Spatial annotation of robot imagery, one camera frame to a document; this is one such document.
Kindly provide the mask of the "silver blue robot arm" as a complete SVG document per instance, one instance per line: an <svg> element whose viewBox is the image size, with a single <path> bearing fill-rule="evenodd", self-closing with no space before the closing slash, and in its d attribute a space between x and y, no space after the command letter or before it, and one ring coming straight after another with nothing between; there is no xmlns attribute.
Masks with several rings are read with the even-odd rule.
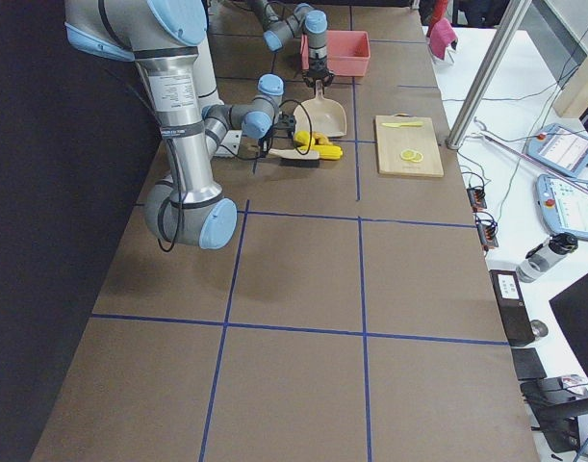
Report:
<svg viewBox="0 0 588 462"><path fill-rule="evenodd" d="M320 84L329 87L334 73L328 66L328 21L324 11L306 3L298 4L285 18L273 10L273 1L245 1L263 28L263 37L271 52L280 51L291 39L304 35L307 39L308 68L302 71L309 88Z"/></svg>
<svg viewBox="0 0 588 462"><path fill-rule="evenodd" d="M65 27L76 49L137 66L167 150L168 176L150 191L147 227L160 241L219 249L237 225L211 161L229 131L259 140L277 122L282 79L260 77L248 104L218 97L200 1L67 1Z"/></svg>

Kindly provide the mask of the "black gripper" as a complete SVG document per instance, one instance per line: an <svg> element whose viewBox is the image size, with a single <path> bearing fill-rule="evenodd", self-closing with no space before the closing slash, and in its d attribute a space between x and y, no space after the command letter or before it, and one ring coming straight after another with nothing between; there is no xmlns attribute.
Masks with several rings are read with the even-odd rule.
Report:
<svg viewBox="0 0 588 462"><path fill-rule="evenodd" d="M311 89L313 83L321 82L325 88L332 85L334 73L328 68L327 58L309 59L309 68L302 71L303 82L307 88Z"/></svg>
<svg viewBox="0 0 588 462"><path fill-rule="evenodd" d="M267 133L258 139L258 148L260 152L269 152L272 148L273 140L278 132L284 132L287 138L292 141L294 139L296 119L293 115L281 113L277 121L268 129Z"/></svg>

